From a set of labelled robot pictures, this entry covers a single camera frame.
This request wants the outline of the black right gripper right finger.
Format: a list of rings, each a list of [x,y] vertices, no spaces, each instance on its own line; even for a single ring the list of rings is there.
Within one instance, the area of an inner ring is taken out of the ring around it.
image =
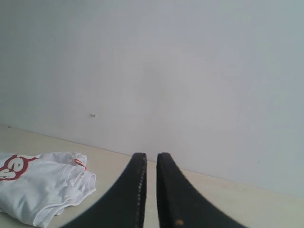
[[[161,228],[243,228],[203,197],[169,153],[159,153],[156,199]]]

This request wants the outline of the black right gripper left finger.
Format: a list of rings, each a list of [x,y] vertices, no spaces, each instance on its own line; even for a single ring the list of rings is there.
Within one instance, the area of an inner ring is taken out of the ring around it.
[[[112,187],[65,228],[142,228],[147,191],[145,153],[134,153]]]

